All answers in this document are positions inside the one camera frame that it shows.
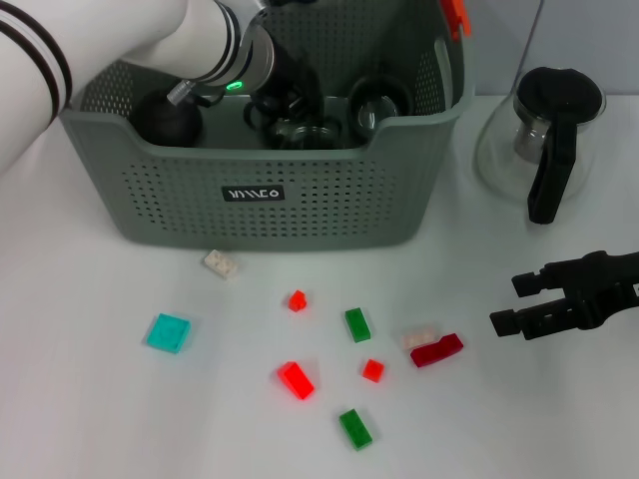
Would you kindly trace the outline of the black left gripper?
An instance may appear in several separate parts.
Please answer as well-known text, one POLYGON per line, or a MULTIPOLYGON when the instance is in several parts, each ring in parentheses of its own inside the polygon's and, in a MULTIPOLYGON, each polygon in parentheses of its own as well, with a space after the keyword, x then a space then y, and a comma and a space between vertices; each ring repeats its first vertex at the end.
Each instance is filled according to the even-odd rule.
POLYGON ((318 118, 324 111, 320 80, 304 56, 274 50, 274 66, 267 81, 254 92, 254 106, 275 119, 318 118))

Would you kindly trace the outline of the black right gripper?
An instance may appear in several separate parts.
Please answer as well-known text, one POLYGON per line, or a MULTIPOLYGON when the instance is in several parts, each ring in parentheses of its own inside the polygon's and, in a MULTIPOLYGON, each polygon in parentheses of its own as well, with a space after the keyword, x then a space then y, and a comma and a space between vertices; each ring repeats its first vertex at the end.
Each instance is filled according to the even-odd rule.
POLYGON ((595 251, 548 263, 538 273, 519 274, 511 281, 519 297, 561 289, 565 298, 490 313, 499 337, 522 334, 532 340, 574 328, 594 329, 615 313, 638 306, 638 253, 595 251))

